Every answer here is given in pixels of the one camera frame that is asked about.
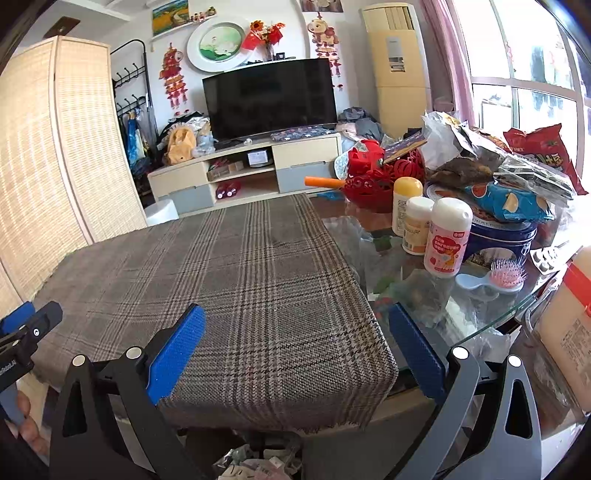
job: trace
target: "human hand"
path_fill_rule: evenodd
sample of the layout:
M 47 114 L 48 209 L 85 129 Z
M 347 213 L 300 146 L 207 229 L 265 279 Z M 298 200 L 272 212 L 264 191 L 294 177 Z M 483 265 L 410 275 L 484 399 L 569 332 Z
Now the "human hand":
M 25 421 L 20 427 L 7 421 L 8 428 L 15 438 L 20 434 L 36 454 L 49 456 L 49 443 L 39 435 L 39 428 L 35 420 L 29 416 L 31 413 L 31 401 L 20 390 L 17 393 L 17 407 L 25 416 Z

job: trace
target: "picture frame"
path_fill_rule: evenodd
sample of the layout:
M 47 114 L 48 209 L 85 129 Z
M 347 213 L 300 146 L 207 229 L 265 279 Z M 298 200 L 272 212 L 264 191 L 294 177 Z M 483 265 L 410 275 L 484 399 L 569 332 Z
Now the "picture frame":
M 199 25 L 187 42 L 187 57 L 204 72 L 224 72 L 248 61 L 251 50 L 241 48 L 250 30 L 248 20 L 217 15 Z
M 189 0 L 173 0 L 152 10 L 152 35 L 156 37 L 190 22 Z
M 332 12 L 343 13 L 340 0 L 300 0 L 303 12 Z

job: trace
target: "blue tin can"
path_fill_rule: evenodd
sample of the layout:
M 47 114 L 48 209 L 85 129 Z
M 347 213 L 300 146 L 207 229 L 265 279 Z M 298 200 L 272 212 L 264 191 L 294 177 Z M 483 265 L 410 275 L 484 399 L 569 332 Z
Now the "blue tin can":
M 464 261 L 486 268 L 497 259 L 516 260 L 520 264 L 525 262 L 537 232 L 536 223 L 500 223 L 463 192 L 436 184 L 428 184 L 425 193 L 434 202 L 442 197 L 455 197 L 464 200 L 472 208 L 472 229 Z

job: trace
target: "air conditioner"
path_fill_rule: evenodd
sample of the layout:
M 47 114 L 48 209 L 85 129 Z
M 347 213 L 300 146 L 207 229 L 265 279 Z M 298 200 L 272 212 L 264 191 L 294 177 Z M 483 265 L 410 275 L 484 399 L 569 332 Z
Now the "air conditioner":
M 379 120 L 393 138 L 422 127 L 431 109 L 431 86 L 417 14 L 405 3 L 377 4 L 363 10 L 374 59 Z

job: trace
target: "tv stand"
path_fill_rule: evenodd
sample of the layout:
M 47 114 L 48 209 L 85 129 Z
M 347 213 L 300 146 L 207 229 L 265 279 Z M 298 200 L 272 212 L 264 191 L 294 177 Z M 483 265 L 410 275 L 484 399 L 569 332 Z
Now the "tv stand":
M 236 145 L 242 145 L 244 140 L 226 140 L 223 142 L 214 143 L 213 146 L 215 147 L 216 151 L 218 150 L 225 150 L 226 148 L 232 148 Z
M 210 181 L 209 167 L 217 158 L 229 157 L 271 147 L 274 163 L 265 167 L 231 172 Z M 305 176 L 336 178 L 334 161 L 341 155 L 340 134 L 274 142 L 259 138 L 249 144 L 217 150 L 211 155 L 159 168 L 148 175 L 156 200 L 172 199 L 180 217 L 220 208 L 257 202 L 295 193 L 316 193 L 327 189 L 306 187 Z M 237 180 L 242 188 L 236 196 L 218 200 L 215 191 L 220 183 Z

